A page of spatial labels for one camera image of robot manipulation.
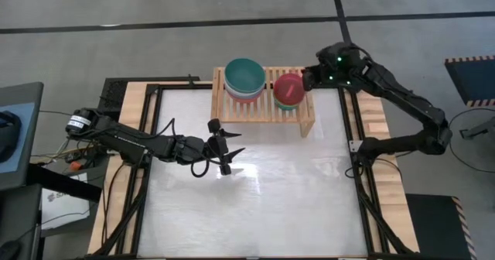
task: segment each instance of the pink bowl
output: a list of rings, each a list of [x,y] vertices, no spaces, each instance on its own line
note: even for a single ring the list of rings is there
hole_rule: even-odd
[[[256,97],[253,97],[252,99],[240,99],[240,98],[237,98],[235,96],[233,96],[229,91],[227,91],[227,93],[230,95],[230,97],[239,102],[239,103],[242,103],[242,104],[248,104],[248,103],[251,103],[251,102],[256,102],[256,100],[263,94],[263,91],[260,91],[260,93],[256,96]]]

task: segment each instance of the wooden dish rack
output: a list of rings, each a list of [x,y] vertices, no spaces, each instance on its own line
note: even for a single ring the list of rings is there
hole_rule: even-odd
[[[216,67],[213,73],[211,118],[223,123],[292,123],[299,124],[301,136],[309,134],[315,123],[315,108],[312,95],[306,93],[296,109],[283,111],[273,98],[273,85],[283,74],[302,76],[302,67],[264,67],[266,87],[256,102],[242,104],[230,97],[224,89],[225,67]]]

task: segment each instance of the red bowl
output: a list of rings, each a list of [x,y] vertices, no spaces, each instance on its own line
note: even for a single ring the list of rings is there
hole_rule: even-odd
[[[302,78],[298,74],[284,74],[273,86],[273,95],[284,105],[297,105],[304,99]]]

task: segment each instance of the teal bowl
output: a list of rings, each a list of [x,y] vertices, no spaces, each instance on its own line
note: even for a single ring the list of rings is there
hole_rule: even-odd
[[[297,105],[286,105],[281,103],[275,96],[273,97],[273,101],[275,102],[275,105],[277,105],[277,107],[282,109],[283,111],[291,111],[297,108]]]
[[[225,67],[225,83],[242,94],[254,94],[265,86],[263,67],[253,60],[240,58]]]

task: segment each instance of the white paper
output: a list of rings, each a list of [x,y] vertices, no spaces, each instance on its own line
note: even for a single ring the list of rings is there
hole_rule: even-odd
[[[71,178],[80,180],[82,182],[87,182],[86,173],[72,176]],[[57,228],[70,222],[82,220],[86,217],[89,217],[90,215],[90,203],[88,200],[72,197],[65,193],[59,193],[53,190],[46,189],[43,189],[41,195],[42,230]]]

